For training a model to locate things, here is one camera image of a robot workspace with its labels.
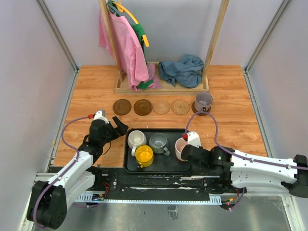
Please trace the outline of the purple glass mug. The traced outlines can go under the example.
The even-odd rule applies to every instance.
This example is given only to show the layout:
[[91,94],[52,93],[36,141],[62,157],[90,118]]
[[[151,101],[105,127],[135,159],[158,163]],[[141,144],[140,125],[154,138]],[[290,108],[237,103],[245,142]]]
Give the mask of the purple glass mug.
[[213,97],[208,92],[200,92],[196,95],[196,99],[194,102],[194,108],[196,111],[205,111],[208,112],[213,102]]

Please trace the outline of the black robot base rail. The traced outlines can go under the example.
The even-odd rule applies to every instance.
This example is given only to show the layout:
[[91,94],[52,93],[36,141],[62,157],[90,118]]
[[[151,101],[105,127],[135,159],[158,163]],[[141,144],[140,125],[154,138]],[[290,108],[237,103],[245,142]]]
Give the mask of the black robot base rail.
[[210,194],[245,194],[245,187],[232,186],[231,174],[220,174],[210,169],[192,169],[188,174],[175,172],[129,173],[123,168],[90,167],[94,183],[86,190],[94,191],[91,205],[98,203],[99,192],[105,191],[106,199],[128,201],[205,201]]

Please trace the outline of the pink mug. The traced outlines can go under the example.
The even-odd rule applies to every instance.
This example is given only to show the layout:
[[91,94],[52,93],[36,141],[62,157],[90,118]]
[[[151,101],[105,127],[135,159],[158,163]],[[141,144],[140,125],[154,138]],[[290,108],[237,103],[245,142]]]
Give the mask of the pink mug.
[[184,138],[179,138],[175,143],[176,157],[182,162],[185,162],[185,160],[182,159],[181,153],[186,145],[187,145],[187,142],[184,140]]

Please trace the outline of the brown wooden coaster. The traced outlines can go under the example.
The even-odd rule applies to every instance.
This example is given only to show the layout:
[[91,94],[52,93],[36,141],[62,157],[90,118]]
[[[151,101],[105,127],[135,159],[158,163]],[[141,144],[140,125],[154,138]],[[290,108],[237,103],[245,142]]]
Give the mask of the brown wooden coaster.
[[[194,112],[194,113],[197,113],[198,111],[195,109],[195,102],[193,102],[192,103],[192,105],[191,105],[191,109],[192,109],[192,111]],[[207,113],[210,113],[210,111],[211,111],[211,106],[209,107],[209,109],[206,111]]]
[[135,102],[134,112],[139,116],[148,115],[153,109],[153,105],[149,100],[141,99]]
[[113,112],[117,115],[124,116],[131,111],[131,103],[126,99],[119,99],[113,104]]

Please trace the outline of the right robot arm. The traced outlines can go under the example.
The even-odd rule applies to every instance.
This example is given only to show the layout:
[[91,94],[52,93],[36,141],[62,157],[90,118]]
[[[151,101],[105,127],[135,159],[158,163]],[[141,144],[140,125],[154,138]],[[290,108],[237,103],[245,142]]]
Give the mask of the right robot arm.
[[257,187],[286,189],[301,198],[308,196],[308,159],[304,155],[279,159],[218,146],[208,151],[187,144],[181,158],[199,174],[217,176],[215,186],[226,193],[234,188]]

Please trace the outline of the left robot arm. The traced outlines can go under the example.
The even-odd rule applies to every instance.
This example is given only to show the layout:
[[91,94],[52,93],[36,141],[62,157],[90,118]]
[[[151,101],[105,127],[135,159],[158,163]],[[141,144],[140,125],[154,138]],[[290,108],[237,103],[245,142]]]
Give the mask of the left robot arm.
[[91,119],[90,131],[84,137],[76,154],[57,174],[47,181],[38,180],[32,187],[26,218],[39,229],[59,228],[74,201],[87,189],[96,191],[103,185],[93,164],[103,154],[107,143],[126,135],[128,126],[114,116],[113,127],[100,112]]

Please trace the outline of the grey mug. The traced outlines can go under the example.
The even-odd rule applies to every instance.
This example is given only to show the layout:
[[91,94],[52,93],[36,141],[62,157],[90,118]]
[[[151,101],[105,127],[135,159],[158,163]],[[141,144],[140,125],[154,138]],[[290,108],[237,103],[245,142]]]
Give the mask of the grey mug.
[[170,151],[167,148],[167,138],[163,133],[155,133],[152,135],[149,139],[149,146],[155,154],[170,155]]

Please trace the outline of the white speckled mug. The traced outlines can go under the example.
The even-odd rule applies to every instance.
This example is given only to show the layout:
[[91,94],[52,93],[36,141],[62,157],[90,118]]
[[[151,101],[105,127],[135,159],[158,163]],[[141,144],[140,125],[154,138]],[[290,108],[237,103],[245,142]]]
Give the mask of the white speckled mug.
[[137,148],[146,144],[147,138],[140,130],[134,130],[128,135],[128,146],[131,149],[131,155],[133,157]]

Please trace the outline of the yellow mug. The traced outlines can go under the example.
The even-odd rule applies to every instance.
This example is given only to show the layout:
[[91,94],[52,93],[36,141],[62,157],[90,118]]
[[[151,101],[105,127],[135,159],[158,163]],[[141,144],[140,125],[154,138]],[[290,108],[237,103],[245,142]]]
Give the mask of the yellow mug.
[[148,145],[138,147],[135,152],[135,159],[137,161],[137,169],[149,167],[154,161],[152,148]]

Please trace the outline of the woven rattan coaster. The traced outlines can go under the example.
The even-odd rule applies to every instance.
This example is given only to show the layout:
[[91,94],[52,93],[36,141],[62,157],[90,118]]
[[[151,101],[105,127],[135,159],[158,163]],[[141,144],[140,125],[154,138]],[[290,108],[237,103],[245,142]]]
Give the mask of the woven rattan coaster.
[[189,112],[190,104],[183,99],[174,100],[171,109],[177,115],[184,115]]
[[153,109],[158,114],[166,114],[170,110],[170,104],[166,100],[159,100],[153,104]]

